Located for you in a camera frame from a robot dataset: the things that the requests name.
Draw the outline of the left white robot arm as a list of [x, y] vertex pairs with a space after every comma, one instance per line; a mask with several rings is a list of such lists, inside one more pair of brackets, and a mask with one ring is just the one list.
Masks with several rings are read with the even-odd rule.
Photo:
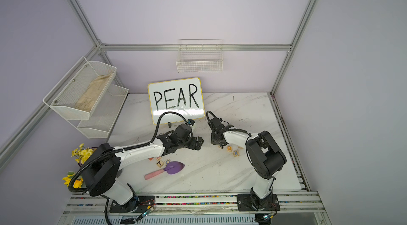
[[121, 206], [137, 203], [137, 195], [132, 187], [117, 179], [120, 170], [145, 159], [173, 154], [183, 148], [199, 151], [203, 143], [203, 138], [193, 135], [192, 126], [184, 123], [173, 131], [156, 135], [153, 142], [126, 147], [102, 144], [81, 167], [86, 191], [91, 196], [108, 197]]

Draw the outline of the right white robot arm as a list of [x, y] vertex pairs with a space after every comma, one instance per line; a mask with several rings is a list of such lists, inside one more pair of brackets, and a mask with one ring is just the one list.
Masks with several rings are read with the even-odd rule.
[[256, 179], [249, 194], [237, 196], [239, 211], [280, 210], [279, 201], [273, 194], [276, 175], [287, 162], [287, 158], [268, 131], [249, 133], [231, 124], [224, 125], [220, 118], [208, 120], [211, 143], [219, 146], [234, 144], [245, 149], [248, 161], [256, 172]]

